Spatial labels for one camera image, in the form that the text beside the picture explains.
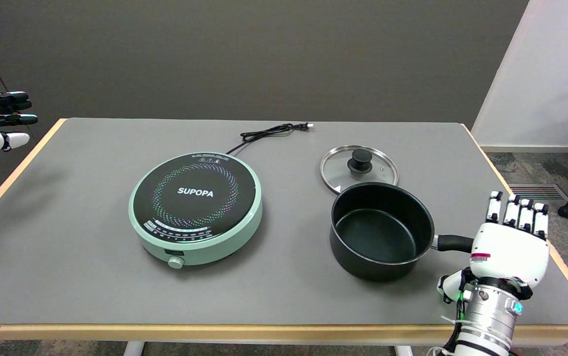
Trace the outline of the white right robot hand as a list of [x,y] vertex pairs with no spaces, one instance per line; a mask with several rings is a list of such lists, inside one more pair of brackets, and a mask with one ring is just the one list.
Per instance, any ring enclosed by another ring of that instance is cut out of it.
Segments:
[[493,280],[519,300],[528,300],[542,281],[550,259],[546,204],[492,191],[484,223],[474,237],[440,234],[431,247],[439,252],[464,252],[467,267],[440,277],[437,290],[444,302],[456,301],[469,283]]

